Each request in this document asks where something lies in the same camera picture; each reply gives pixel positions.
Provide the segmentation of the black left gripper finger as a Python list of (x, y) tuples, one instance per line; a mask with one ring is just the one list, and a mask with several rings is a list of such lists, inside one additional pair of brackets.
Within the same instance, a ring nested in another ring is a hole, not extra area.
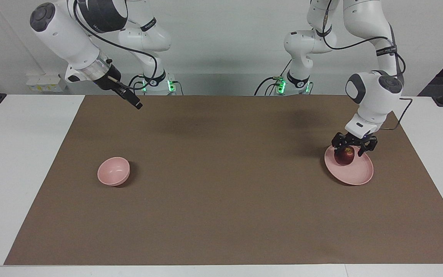
[(376, 137), (364, 137), (359, 142), (359, 151), (358, 156), (361, 157), (364, 153), (368, 151), (373, 151), (378, 143), (378, 140)]
[(334, 156), (344, 158), (347, 153), (346, 135), (343, 133), (336, 133), (332, 139), (332, 146), (334, 147)]

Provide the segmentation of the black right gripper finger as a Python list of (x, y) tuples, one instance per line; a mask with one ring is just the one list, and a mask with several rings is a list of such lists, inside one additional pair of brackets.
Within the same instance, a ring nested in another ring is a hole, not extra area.
[(133, 105), (136, 109), (141, 109), (141, 102), (139, 97), (135, 95), (130, 89), (118, 89), (118, 95)]
[(140, 102), (140, 98), (130, 89), (124, 89), (123, 98), (129, 102), (134, 107), (142, 107), (142, 103)]

